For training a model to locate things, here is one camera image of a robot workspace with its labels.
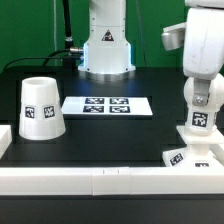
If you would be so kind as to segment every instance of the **black cable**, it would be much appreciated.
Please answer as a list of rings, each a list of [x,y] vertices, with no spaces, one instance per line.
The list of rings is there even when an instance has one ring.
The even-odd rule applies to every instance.
[[[18,61],[25,61],[25,60],[43,60],[43,59],[53,59],[53,60],[57,60],[57,59],[64,59],[65,57],[27,57],[27,58],[18,58],[16,60],[10,61],[9,63],[7,63],[4,68],[3,68],[3,72],[9,67],[9,65],[18,62]]]
[[[142,27],[142,17],[141,17],[141,12],[140,12],[140,7],[139,7],[139,1],[135,0],[135,2],[136,2],[136,10],[137,10],[137,15],[138,15],[139,28],[140,28],[143,58],[144,58],[145,67],[147,67],[146,50],[145,50],[145,38],[144,38],[143,27]]]
[[[70,50],[69,50],[69,49],[62,49],[62,50],[57,50],[57,51],[51,53],[51,54],[48,55],[48,57],[44,60],[42,66],[46,66],[46,64],[47,64],[48,61],[50,60],[49,58],[52,58],[52,57],[54,57],[54,56],[57,55],[57,54],[61,54],[61,53],[65,53],[65,52],[70,52]]]

